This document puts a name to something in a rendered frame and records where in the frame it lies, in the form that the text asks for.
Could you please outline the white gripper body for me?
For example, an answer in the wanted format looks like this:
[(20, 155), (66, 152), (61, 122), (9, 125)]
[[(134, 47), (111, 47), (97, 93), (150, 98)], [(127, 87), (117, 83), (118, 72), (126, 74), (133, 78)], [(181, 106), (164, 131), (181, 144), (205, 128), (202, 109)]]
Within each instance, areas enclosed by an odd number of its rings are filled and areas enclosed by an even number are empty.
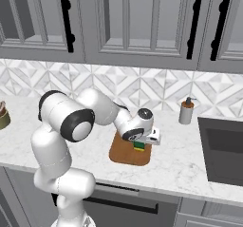
[(145, 144), (152, 144), (153, 143), (148, 136), (141, 136), (140, 138), (137, 139), (137, 142), (142, 142), (142, 143), (145, 143)]

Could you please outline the brown wooden cutting board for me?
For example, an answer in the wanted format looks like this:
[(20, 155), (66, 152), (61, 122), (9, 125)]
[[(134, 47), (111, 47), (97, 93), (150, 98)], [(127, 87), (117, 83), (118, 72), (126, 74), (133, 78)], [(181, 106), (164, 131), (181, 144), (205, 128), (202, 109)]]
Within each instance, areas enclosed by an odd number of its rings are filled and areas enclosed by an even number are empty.
[(134, 148), (132, 142), (124, 141), (119, 132), (116, 132), (111, 148), (109, 158), (113, 162), (144, 166), (150, 161), (151, 144), (146, 144), (143, 151)]

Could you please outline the grey soap dispenser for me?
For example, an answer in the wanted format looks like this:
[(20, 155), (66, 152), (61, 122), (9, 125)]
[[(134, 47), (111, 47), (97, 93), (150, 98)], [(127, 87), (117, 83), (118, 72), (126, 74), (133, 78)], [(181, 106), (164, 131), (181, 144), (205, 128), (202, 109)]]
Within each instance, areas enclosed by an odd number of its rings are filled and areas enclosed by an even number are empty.
[(181, 124), (190, 124), (193, 110), (194, 110), (194, 103), (191, 97), (188, 97), (185, 101), (181, 103), (180, 112), (178, 122)]

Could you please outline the grey dishwasher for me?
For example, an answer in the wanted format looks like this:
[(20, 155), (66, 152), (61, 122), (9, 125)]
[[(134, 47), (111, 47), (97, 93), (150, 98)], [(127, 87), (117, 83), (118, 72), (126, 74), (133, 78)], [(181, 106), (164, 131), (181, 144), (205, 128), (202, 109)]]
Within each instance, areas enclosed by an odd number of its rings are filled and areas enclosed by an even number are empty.
[(92, 217), (96, 227), (173, 227), (179, 202), (179, 197), (142, 191), (111, 182), (97, 182), (90, 197), (150, 208), (159, 204), (159, 213), (155, 215), (83, 200), (84, 209)]

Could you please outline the dark grey sink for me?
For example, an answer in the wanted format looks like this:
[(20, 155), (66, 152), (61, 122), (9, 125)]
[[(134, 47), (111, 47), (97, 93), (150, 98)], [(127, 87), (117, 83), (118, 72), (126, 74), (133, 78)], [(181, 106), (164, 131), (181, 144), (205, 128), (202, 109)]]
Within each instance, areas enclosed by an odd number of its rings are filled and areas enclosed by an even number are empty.
[(208, 181), (243, 187), (243, 122), (197, 121)]

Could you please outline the grey base cupboard door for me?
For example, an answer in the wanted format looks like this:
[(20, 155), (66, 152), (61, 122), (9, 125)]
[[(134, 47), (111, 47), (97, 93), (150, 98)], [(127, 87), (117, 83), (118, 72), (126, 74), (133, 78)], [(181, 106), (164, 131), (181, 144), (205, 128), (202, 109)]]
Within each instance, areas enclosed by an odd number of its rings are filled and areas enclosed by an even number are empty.
[(243, 207), (182, 198), (173, 227), (243, 227)]
[(20, 227), (50, 227), (58, 217), (50, 193), (34, 185), (34, 168), (0, 166), (0, 183)]

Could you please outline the olive green bowl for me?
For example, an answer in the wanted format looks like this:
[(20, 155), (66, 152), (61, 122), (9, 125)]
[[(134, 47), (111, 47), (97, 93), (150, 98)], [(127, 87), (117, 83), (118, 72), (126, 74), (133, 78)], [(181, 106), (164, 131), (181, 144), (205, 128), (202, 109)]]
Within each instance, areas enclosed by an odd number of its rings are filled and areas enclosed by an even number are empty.
[(0, 102), (0, 130), (6, 128), (10, 124), (9, 112), (6, 109), (6, 103)]

